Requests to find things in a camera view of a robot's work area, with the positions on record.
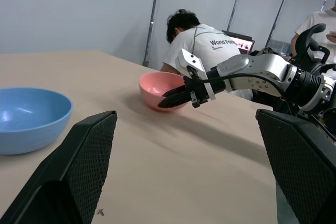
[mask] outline man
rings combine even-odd
[[[331,9],[323,10],[320,12],[315,12],[308,16],[308,18],[295,30],[295,36],[291,41],[291,51],[293,56],[296,56],[295,51],[295,43],[299,37],[299,35],[317,24],[326,24],[326,29],[322,33],[314,34],[313,39],[317,41],[317,43],[322,46],[326,47],[330,50],[330,56],[327,61],[327,64],[336,63],[336,38],[335,36],[329,35],[329,32],[336,31],[336,2],[335,6]],[[322,59],[323,53],[322,52],[313,52],[315,58]],[[336,77],[336,72],[329,70],[327,75]]]
[[[169,16],[167,41],[171,45],[163,60],[163,72],[179,74],[175,59],[182,48],[199,57],[207,72],[219,63],[240,54],[230,37],[213,27],[201,24],[194,13],[184,9]],[[231,94],[248,100],[253,98],[251,90],[236,90]]]

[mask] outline light wooden tabletop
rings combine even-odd
[[[138,79],[153,70],[99,51],[0,55],[0,88],[41,87],[74,105],[50,146],[0,156],[0,216],[78,121],[118,114],[110,167],[93,223],[276,223],[275,179],[255,119],[267,108],[227,93],[176,113],[149,109]]]

